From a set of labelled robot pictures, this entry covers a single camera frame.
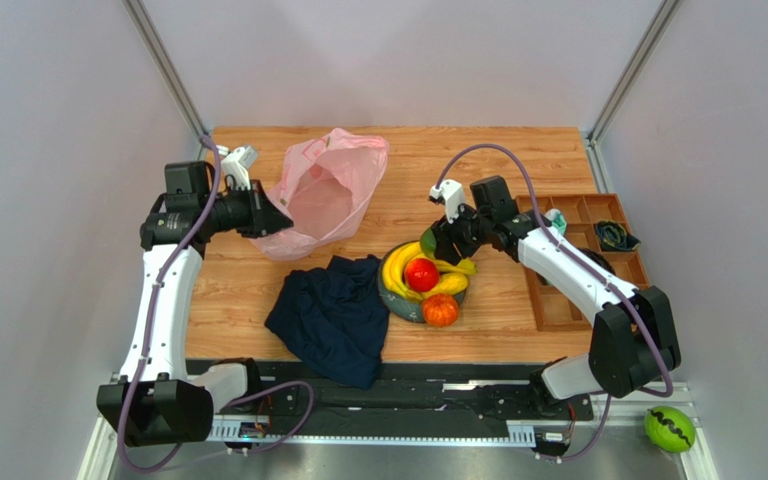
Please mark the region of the yellow fake starfruit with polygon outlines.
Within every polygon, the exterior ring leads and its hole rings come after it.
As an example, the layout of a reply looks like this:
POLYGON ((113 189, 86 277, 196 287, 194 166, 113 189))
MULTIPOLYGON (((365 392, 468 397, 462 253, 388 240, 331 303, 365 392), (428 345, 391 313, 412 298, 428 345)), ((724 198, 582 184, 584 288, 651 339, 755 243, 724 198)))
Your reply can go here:
POLYGON ((467 275, 460 272, 449 272, 442 274, 438 283, 429 291, 422 292, 421 295, 424 299, 438 294, 455 296, 465 291, 468 287, 469 278, 467 275))

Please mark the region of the red yellow fake apple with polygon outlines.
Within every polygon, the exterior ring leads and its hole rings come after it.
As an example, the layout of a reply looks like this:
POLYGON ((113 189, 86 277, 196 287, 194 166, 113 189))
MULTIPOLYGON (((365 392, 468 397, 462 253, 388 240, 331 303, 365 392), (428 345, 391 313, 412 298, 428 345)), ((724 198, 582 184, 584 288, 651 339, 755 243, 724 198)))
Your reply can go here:
POLYGON ((405 265, 403 279, 411 290, 425 293, 431 291, 439 283, 440 273, 431 260, 416 258, 405 265))

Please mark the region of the yellow banana bunch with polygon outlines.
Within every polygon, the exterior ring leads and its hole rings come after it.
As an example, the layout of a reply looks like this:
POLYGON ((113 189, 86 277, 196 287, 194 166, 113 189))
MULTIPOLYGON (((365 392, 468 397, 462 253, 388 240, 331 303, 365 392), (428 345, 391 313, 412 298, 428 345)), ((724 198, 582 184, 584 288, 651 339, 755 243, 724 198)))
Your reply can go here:
POLYGON ((386 291, 414 303, 421 303, 425 300, 421 293, 411 290, 403 279, 405 265, 416 258, 431 260, 437 267, 440 276, 444 273, 460 272, 470 279, 477 273, 477 267, 472 260, 462 260, 458 265, 452 266, 446 262, 426 257, 421 252, 419 241, 407 242, 394 248, 383 260, 381 276, 386 291))

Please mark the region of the orange fake fruit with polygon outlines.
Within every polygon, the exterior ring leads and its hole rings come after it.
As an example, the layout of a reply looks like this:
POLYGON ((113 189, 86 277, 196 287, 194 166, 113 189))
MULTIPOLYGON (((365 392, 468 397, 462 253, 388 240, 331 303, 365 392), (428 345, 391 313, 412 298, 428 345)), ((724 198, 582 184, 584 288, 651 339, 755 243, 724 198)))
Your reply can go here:
POLYGON ((445 328, 453 325, 460 316, 457 300, 448 294, 435 294, 425 299, 421 304, 424 321, 435 328, 445 328))

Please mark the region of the pink plastic bag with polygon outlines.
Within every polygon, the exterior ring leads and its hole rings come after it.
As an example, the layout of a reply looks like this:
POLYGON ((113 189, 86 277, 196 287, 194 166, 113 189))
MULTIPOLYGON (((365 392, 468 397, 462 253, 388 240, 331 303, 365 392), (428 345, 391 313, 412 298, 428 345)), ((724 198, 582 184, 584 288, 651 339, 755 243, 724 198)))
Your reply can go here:
POLYGON ((269 200, 293 226, 252 244, 275 261, 296 260, 352 237, 388 166, 389 143, 381 136, 335 128, 290 147, 269 200))

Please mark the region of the green fake mango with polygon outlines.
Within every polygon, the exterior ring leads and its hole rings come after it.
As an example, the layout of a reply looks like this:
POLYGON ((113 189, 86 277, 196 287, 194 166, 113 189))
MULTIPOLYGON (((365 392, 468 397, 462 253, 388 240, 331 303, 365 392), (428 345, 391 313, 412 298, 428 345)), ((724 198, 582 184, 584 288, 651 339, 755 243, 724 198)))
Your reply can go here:
POLYGON ((437 240, 431 227, 423 231, 419 239, 421 252, 430 259, 435 259, 437 240))

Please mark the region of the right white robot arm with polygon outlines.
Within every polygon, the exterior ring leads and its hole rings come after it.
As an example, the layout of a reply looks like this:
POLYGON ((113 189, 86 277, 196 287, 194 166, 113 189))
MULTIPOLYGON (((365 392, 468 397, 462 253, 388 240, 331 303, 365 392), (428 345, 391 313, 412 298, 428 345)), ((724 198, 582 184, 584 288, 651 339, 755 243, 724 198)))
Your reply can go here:
POLYGON ((432 186, 429 199, 444 208, 430 228, 434 256, 450 264, 489 245, 549 281, 591 325, 587 353, 553 361, 530 379, 545 403, 603 392, 623 398, 661 378, 671 395, 670 373, 681 353, 667 295, 639 288, 602 268, 568 241, 538 205, 521 211, 500 176, 463 187, 453 180, 432 186))

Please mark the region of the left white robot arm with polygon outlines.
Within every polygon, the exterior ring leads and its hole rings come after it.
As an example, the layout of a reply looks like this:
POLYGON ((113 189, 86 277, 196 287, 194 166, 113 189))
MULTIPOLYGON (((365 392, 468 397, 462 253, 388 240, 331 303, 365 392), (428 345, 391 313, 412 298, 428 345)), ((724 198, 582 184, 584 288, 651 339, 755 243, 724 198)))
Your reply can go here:
POLYGON ((184 343, 193 291, 213 235, 266 237, 292 220, 251 179, 246 160, 168 164, 166 190, 140 227, 143 290, 136 329, 116 382, 99 387, 102 417, 129 447, 207 439, 213 417, 248 389, 246 360, 190 378, 184 343))

